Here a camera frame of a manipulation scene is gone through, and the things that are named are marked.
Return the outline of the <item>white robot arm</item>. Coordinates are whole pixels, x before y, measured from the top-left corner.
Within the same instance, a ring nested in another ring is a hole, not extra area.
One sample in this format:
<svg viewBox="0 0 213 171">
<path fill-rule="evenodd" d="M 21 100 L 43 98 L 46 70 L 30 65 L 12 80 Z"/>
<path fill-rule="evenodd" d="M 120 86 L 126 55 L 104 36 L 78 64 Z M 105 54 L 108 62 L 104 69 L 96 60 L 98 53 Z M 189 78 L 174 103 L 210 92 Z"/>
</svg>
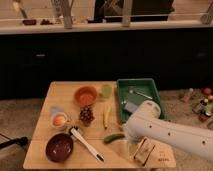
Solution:
<svg viewBox="0 0 213 171">
<path fill-rule="evenodd" d="M 145 100 L 123 124 L 125 137 L 140 142 L 149 137 L 213 162 L 213 131 L 161 120 L 160 106 Z"/>
</svg>

